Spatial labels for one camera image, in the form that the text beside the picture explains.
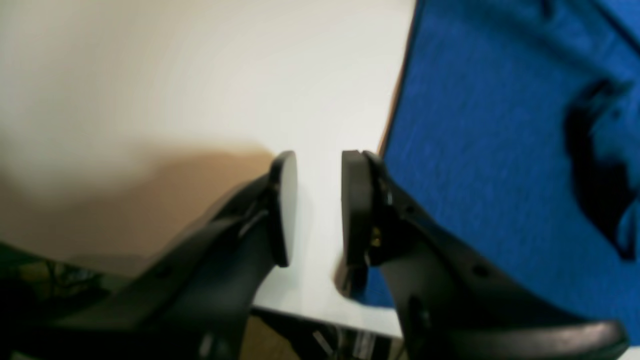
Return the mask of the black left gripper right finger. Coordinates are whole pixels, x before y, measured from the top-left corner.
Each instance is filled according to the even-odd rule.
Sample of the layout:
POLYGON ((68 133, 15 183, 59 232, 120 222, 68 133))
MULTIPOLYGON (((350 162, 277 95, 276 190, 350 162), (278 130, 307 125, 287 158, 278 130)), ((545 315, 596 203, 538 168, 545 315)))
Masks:
POLYGON ((342 152, 345 266, 382 273, 411 360, 616 360, 616 320, 585 319, 519 285, 441 227, 369 151, 342 152))

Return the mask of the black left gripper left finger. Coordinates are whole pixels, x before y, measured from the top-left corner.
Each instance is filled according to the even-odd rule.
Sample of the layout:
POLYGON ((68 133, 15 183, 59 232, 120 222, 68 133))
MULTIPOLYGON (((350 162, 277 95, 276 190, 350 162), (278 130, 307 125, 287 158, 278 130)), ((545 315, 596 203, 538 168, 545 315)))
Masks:
POLYGON ((297 155, 277 155, 199 230, 116 294, 20 326, 14 350, 37 360, 235 360, 256 292, 290 266, 297 155))

